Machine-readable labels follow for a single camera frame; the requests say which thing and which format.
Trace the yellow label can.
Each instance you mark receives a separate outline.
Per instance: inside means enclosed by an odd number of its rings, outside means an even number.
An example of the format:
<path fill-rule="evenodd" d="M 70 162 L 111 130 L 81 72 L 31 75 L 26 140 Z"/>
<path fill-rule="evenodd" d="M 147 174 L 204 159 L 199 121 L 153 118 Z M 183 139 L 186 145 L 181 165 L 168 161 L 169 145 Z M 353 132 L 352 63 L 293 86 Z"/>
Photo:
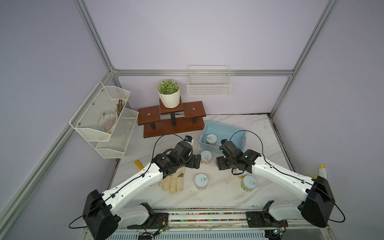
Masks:
<path fill-rule="evenodd" d="M 232 173 L 234 176 L 236 176 L 240 179 L 243 179 L 245 176 L 247 176 L 249 174 L 247 171 L 241 171 L 239 169 L 233 169 Z"/>

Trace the tan label can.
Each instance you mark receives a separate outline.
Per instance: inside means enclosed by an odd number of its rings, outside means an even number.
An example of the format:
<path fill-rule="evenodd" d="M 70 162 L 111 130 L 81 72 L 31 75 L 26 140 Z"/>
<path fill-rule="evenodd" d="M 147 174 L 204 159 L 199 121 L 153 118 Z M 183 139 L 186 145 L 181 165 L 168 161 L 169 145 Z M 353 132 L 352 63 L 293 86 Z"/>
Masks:
<path fill-rule="evenodd" d="M 217 144 L 218 137 L 215 134 L 208 134 L 206 136 L 206 143 L 215 146 Z"/>

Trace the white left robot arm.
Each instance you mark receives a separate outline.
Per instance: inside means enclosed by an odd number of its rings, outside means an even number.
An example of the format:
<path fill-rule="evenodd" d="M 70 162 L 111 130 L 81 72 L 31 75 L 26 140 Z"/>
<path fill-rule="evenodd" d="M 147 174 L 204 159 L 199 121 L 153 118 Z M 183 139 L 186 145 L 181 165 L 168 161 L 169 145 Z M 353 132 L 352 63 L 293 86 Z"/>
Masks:
<path fill-rule="evenodd" d="M 198 169 L 201 155 L 194 154 L 193 146 L 180 141 L 173 149 L 157 154 L 151 163 L 116 187 L 100 193 L 90 192 L 86 198 L 82 218 L 95 240 L 105 240 L 118 227 L 142 225 L 153 215 L 152 208 L 140 204 L 132 211 L 123 211 L 123 207 L 146 188 L 175 174 L 183 167 Z"/>

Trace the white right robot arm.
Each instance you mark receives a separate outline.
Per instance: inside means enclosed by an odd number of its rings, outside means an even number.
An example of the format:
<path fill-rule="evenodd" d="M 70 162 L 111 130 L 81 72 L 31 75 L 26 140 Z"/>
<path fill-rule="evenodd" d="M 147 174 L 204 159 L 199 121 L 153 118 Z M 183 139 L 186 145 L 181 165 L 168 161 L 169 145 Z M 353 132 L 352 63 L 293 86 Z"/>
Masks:
<path fill-rule="evenodd" d="M 336 201 L 326 178 L 315 179 L 294 173 L 267 160 L 253 150 L 243 152 L 233 142 L 222 140 L 222 156 L 217 159 L 219 170 L 237 169 L 249 176 L 261 176 L 296 196 L 292 204 L 270 202 L 267 216 L 275 221 L 304 219 L 313 226 L 325 228 Z"/>

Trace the cream work glove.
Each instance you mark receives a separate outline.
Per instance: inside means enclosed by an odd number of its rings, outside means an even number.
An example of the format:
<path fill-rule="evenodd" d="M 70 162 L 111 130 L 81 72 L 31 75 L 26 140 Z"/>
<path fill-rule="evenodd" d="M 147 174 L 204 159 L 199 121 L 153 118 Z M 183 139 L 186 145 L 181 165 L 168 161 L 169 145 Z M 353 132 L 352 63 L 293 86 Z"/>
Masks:
<path fill-rule="evenodd" d="M 184 188 L 185 172 L 185 167 L 178 169 L 174 174 L 161 180 L 159 182 L 159 187 L 161 187 L 164 192 L 169 192 L 171 195 L 181 193 Z"/>

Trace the green label can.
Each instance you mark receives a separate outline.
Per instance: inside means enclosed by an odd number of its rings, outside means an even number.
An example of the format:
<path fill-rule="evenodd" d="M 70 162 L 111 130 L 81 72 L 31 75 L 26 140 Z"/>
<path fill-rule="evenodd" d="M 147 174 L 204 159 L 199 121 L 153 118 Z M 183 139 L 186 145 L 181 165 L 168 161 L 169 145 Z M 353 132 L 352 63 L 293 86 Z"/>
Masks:
<path fill-rule="evenodd" d="M 253 176 L 247 175 L 243 177 L 243 180 L 241 182 L 241 188 L 245 192 L 252 192 L 256 187 L 257 187 L 257 182 Z"/>

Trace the brown wooden riser shelf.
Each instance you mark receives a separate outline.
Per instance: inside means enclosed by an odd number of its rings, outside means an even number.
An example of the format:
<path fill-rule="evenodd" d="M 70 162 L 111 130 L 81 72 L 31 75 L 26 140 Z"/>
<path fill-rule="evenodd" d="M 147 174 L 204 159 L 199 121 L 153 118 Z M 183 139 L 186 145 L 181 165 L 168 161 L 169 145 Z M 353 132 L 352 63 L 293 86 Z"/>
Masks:
<path fill-rule="evenodd" d="M 139 109 L 138 125 L 144 127 L 143 137 L 152 138 L 162 135 L 179 134 L 202 130 L 206 111 L 203 102 L 182 101 L 173 108 L 159 105 Z"/>

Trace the potted succulent white pot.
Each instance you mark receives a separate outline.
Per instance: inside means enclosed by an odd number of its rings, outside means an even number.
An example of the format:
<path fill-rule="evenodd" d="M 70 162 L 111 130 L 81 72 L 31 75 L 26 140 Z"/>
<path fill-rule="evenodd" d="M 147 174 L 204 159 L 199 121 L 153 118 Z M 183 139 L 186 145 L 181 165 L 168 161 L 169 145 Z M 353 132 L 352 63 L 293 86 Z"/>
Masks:
<path fill-rule="evenodd" d="M 168 109 L 174 109 L 180 104 L 180 85 L 171 79 L 159 83 L 158 94 L 161 102 Z"/>

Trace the yellow spray bottle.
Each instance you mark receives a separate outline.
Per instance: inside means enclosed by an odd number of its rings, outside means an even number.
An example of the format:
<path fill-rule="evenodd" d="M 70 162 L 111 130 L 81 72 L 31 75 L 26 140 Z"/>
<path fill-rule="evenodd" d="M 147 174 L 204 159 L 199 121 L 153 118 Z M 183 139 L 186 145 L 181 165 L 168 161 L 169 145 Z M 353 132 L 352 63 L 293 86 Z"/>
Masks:
<path fill-rule="evenodd" d="M 318 177 L 322 177 L 324 179 L 328 179 L 327 171 L 324 165 L 320 165 L 319 167 L 319 172 L 316 176 L 314 176 L 314 179 L 317 179 Z"/>

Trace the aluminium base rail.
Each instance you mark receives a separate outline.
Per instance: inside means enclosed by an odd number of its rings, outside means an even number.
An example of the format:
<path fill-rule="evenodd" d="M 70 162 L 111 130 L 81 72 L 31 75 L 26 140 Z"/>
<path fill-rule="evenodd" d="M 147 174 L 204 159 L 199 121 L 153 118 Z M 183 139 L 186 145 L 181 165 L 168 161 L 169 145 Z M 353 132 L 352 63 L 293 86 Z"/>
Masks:
<path fill-rule="evenodd" d="M 85 229 L 83 240 L 333 240 L 330 227 L 305 220 L 274 220 L 267 210 L 123 209 L 127 223 Z"/>

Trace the white perforated wall rack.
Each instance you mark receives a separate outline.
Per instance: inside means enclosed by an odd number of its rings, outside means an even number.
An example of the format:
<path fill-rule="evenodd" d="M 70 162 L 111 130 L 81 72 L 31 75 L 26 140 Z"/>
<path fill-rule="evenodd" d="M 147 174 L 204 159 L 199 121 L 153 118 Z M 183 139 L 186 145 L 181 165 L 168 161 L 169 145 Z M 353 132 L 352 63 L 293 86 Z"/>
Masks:
<path fill-rule="evenodd" d="M 121 159 L 126 152 L 139 115 L 129 108 L 129 96 L 99 82 L 69 122 L 103 159 Z"/>

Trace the aluminium frame post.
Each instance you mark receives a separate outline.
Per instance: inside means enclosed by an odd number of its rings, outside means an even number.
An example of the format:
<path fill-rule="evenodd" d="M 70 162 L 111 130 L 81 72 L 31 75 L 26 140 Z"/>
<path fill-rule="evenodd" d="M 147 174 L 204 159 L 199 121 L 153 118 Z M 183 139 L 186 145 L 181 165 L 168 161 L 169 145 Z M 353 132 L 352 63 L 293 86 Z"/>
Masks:
<path fill-rule="evenodd" d="M 85 1 L 83 0 L 74 0 L 74 3 L 80 13 L 80 16 L 82 17 L 83 19 L 83 22 L 85 23 L 86 25 L 86 28 L 91 36 L 91 39 L 93 41 L 93 43 L 95 44 L 96 46 L 96 49 L 102 59 L 102 62 L 105 66 L 105 68 L 107 69 L 108 72 L 114 72 L 115 71 L 115 68 L 108 56 L 108 53 L 106 51 L 106 48 L 103 44 L 103 41 L 98 33 L 98 30 L 96 28 L 96 25 L 92 19 L 92 16 L 91 16 L 91 13 L 87 7 L 87 4 Z"/>

